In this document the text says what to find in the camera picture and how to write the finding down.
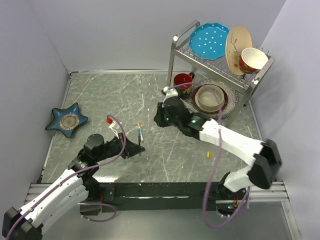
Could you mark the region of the white orange-tipped marker pen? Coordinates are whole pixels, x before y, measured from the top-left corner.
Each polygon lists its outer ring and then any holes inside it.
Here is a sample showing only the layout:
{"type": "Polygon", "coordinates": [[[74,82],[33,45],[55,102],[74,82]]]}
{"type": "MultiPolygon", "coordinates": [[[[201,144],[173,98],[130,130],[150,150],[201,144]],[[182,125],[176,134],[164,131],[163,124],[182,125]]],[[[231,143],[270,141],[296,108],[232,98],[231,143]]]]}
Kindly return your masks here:
{"type": "Polygon", "coordinates": [[[144,140],[144,136],[143,136],[143,132],[142,132],[142,128],[141,128],[141,126],[139,127],[138,126],[138,131],[139,131],[139,139],[140,139],[140,141],[142,142],[142,143],[144,143],[145,142],[145,140],[144,140]]]}

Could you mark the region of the yellow pen cap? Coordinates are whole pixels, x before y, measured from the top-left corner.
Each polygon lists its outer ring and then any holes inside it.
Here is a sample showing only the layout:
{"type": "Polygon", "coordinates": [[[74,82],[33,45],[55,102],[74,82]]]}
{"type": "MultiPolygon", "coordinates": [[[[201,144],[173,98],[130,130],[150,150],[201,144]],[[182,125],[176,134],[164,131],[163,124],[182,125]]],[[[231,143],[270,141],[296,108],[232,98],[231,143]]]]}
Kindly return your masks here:
{"type": "Polygon", "coordinates": [[[208,151],[208,152],[206,153],[206,157],[209,159],[210,156],[211,156],[211,153],[208,151]]]}

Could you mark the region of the blue marker pen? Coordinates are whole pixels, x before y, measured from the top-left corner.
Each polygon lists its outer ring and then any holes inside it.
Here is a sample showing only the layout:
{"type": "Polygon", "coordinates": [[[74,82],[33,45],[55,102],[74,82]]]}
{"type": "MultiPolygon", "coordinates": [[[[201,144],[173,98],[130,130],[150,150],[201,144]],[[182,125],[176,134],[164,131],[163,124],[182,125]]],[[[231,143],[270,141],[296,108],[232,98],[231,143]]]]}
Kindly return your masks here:
{"type": "Polygon", "coordinates": [[[141,128],[139,126],[137,129],[137,132],[138,132],[138,145],[141,146],[142,138],[141,138],[141,128]]]}

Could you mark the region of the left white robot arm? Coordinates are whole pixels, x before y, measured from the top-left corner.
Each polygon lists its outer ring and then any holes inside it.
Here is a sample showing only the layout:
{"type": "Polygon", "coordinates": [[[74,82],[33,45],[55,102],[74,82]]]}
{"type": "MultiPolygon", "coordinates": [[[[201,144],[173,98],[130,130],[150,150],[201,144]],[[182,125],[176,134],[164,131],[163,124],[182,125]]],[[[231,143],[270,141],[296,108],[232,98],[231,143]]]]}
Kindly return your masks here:
{"type": "Polygon", "coordinates": [[[60,177],[36,198],[19,209],[10,208],[3,217],[2,236],[7,240],[41,240],[49,228],[75,205],[95,200],[100,184],[93,177],[98,162],[122,157],[127,159],[146,149],[122,135],[105,141],[100,134],[87,138],[60,177]]]}

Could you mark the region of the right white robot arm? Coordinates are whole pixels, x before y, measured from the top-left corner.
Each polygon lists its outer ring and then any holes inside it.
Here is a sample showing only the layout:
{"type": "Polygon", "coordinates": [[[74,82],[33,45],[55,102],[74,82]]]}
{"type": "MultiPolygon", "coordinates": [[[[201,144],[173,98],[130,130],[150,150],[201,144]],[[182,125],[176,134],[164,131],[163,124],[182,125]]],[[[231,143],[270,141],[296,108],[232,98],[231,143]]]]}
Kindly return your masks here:
{"type": "Polygon", "coordinates": [[[191,113],[177,96],[159,102],[153,120],[161,128],[173,126],[187,137],[219,146],[247,164],[223,176],[218,192],[224,199],[232,198],[237,191],[249,186],[268,190],[282,166],[277,144],[273,140],[253,139],[199,112],[191,113]]]}

